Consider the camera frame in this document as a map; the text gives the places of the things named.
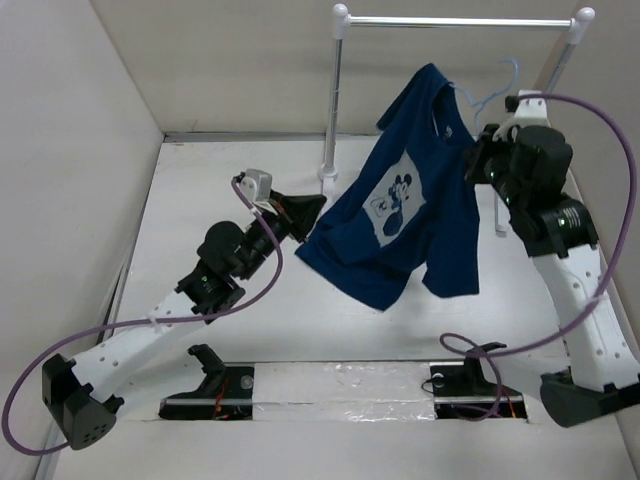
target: transparent plastic sheet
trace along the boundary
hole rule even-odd
[[[255,420],[435,420],[421,389],[426,362],[267,363],[256,366]]]

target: blue t-shirt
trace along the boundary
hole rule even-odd
[[[420,69],[378,122],[357,180],[296,254],[344,293],[386,310],[411,272],[440,297],[476,294],[480,218],[462,151],[474,140],[451,84]]]

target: white table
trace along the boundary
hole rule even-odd
[[[374,141],[339,140],[338,194],[356,177]],[[118,318],[146,316],[192,270],[213,223],[232,220],[244,227],[252,220],[230,188],[232,176],[259,168],[273,174],[282,193],[316,193],[322,149],[322,141],[165,144]],[[438,299],[420,283],[420,271],[392,308],[377,312],[307,268],[287,240],[284,272],[270,295],[184,338],[152,366],[186,358],[195,343],[208,343],[226,362],[420,360],[450,357],[438,343],[445,331],[510,346],[549,334],[557,327],[543,282],[514,235],[495,235],[492,191],[479,187],[478,202],[480,295]],[[269,259],[244,285],[247,298],[265,285],[274,265]],[[563,355],[564,349],[556,342],[540,354]],[[318,378],[311,375],[306,387],[296,387],[311,389]],[[538,402],[530,400],[528,409],[531,423],[426,417],[367,423],[327,421],[326,415],[302,421],[281,415],[278,421],[213,424],[154,421],[154,403],[120,421],[94,447],[63,452],[54,478],[635,478],[615,418],[563,430]]]

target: mickey mouse graphic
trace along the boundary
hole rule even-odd
[[[412,178],[408,173],[404,176],[404,179],[400,175],[396,175],[393,185],[391,185],[387,191],[387,196],[377,198],[371,202],[371,206],[375,209],[379,217],[383,217],[388,210],[392,210],[393,212],[389,215],[382,227],[382,231],[387,237],[397,235],[402,228],[404,222],[402,203],[409,199],[409,186],[411,182]]]

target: white wall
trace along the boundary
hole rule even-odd
[[[91,5],[0,1],[0,402],[45,347],[98,324],[162,135]],[[41,447],[39,375],[11,424]],[[35,460],[0,441],[0,478]]]
[[[92,0],[164,131],[323,132],[338,0]],[[575,0],[345,0],[354,15],[569,18]],[[535,80],[557,35],[499,30],[352,29],[339,128],[372,132],[408,78],[434,62],[482,98]],[[495,102],[486,119],[502,109]],[[463,108],[469,118],[468,109]]]
[[[640,156],[640,50],[637,0],[588,0],[596,20],[576,49],[558,84],[558,92],[596,103],[622,126],[636,156]],[[593,115],[575,107],[550,105],[553,123],[572,144],[572,171],[600,234],[605,255],[610,255],[627,201],[629,173],[622,149],[613,134]],[[640,339],[640,211],[627,237],[615,276],[636,338]],[[619,415],[629,451],[640,472],[640,407]]]

